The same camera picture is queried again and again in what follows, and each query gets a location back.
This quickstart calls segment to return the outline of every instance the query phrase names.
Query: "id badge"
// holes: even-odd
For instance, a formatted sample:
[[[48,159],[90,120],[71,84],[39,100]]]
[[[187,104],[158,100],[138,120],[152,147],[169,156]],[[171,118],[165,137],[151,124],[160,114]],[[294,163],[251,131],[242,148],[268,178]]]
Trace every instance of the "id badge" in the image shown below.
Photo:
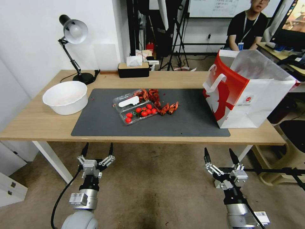
[[[239,51],[241,51],[241,50],[243,50],[243,48],[244,48],[244,43],[243,42],[240,42],[240,43],[238,43],[238,49],[239,49]]]

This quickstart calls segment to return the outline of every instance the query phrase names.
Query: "white bowl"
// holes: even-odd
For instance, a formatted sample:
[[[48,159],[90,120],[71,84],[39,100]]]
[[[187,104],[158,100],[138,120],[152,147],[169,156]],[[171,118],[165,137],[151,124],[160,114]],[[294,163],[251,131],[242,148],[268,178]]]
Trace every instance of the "white bowl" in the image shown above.
[[[42,101],[57,114],[74,114],[88,103],[87,85],[80,81],[59,83],[44,93]]]

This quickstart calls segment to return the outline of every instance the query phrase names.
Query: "whiteboard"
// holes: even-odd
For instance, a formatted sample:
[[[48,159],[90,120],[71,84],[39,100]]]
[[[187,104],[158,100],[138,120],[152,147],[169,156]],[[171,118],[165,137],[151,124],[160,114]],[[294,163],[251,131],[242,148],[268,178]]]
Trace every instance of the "whiteboard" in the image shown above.
[[[272,17],[281,0],[270,0],[262,11]],[[250,0],[191,0],[190,17],[234,17],[250,8]]]

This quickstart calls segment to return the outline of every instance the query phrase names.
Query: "lanyard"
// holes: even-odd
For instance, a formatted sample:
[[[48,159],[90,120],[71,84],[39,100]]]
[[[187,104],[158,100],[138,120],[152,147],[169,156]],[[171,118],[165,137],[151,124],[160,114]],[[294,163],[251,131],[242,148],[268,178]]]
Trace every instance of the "lanyard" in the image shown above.
[[[246,29],[246,23],[247,23],[247,11],[245,11],[245,23],[244,23],[244,30],[243,30],[243,32],[242,33],[244,33],[245,32],[245,29]],[[252,25],[252,27],[248,30],[248,32],[242,37],[242,39],[241,39],[241,42],[243,41],[243,39],[248,35],[248,33],[250,32],[250,30],[253,28],[253,26],[254,26],[254,24],[255,24],[255,22],[257,21],[257,19],[258,19],[258,17],[260,16],[260,14],[258,14],[258,16],[256,17],[256,19],[255,19],[255,21],[254,21],[254,23],[253,23],[253,25]]]

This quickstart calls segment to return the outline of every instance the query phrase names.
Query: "black box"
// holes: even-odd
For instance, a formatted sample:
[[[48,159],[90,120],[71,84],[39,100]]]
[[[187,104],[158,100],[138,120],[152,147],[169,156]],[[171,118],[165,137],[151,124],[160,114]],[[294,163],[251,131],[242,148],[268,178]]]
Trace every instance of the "black box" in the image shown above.
[[[148,77],[148,62],[143,62],[142,66],[127,66],[126,63],[119,63],[118,72],[120,78]]]

